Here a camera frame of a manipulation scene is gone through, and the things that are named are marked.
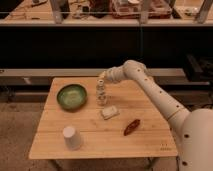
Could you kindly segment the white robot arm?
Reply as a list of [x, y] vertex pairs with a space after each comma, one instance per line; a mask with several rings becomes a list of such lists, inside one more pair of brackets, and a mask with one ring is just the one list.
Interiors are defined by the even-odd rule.
[[164, 91], [147, 73], [146, 66], [135, 60], [102, 73], [106, 82], [135, 81], [178, 136], [180, 171], [213, 171], [213, 110], [189, 111]]

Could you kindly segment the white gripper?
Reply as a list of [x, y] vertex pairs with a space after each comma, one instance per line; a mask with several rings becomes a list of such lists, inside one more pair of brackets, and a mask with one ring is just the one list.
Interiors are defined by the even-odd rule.
[[105, 83], [119, 83], [126, 80], [123, 67], [112, 67], [102, 73], [102, 78]]

